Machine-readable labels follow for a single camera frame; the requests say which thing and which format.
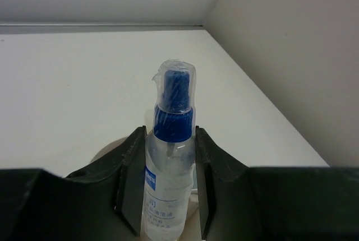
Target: clear plastic cover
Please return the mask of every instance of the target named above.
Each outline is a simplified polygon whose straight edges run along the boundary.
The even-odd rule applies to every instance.
[[[194,109],[196,68],[179,60],[162,63],[153,77],[157,106],[167,113],[183,114]]]

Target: blue logo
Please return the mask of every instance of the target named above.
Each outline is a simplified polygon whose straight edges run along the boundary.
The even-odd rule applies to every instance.
[[[156,175],[155,175],[154,173],[152,173],[150,170],[148,170],[147,166],[146,166],[145,180],[146,180],[147,184],[148,184],[154,191],[156,191]]]

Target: blue spray cap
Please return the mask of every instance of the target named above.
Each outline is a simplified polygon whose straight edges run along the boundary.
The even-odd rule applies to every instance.
[[[196,70],[177,60],[164,62],[154,80],[158,87],[154,134],[165,142],[183,142],[194,127]]]
[[[190,108],[190,74],[186,71],[167,70],[164,74],[160,107],[170,113],[181,113]]]

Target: plastic bottle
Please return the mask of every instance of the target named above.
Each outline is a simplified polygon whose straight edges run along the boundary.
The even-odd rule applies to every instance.
[[[195,163],[196,70],[164,62],[154,76],[158,98],[146,143],[144,225],[152,241],[175,241],[183,232]]]

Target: white shelf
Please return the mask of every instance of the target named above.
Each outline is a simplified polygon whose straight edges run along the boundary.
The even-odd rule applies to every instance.
[[[326,165],[204,30],[0,35],[0,168],[59,175],[149,124],[170,58],[197,69],[196,124],[248,166]]]

